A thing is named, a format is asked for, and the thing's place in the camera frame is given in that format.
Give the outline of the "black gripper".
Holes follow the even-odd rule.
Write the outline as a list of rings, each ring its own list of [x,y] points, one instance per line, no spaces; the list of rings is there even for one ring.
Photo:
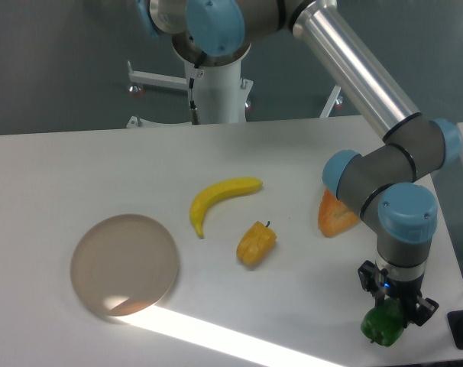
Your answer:
[[[358,268],[358,277],[375,304],[382,304],[386,296],[402,304],[404,328],[410,324],[422,326],[439,308],[435,300],[424,298],[421,293],[426,264],[424,261],[415,267],[403,268],[383,258],[377,258],[375,263],[366,260]]]

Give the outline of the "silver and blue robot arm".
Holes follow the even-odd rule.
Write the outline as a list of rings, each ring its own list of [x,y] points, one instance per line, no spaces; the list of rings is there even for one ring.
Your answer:
[[[139,1],[136,9],[146,33],[169,34],[185,60],[194,125],[245,114],[238,77],[217,86],[199,73],[238,62],[253,42],[284,29],[312,50],[384,142],[365,156],[340,151],[322,173],[328,192],[376,233],[377,258],[359,268],[361,285],[376,307],[393,300],[405,324],[423,325],[438,309],[421,292],[438,208],[416,182],[457,158],[458,129],[423,117],[334,1]]]

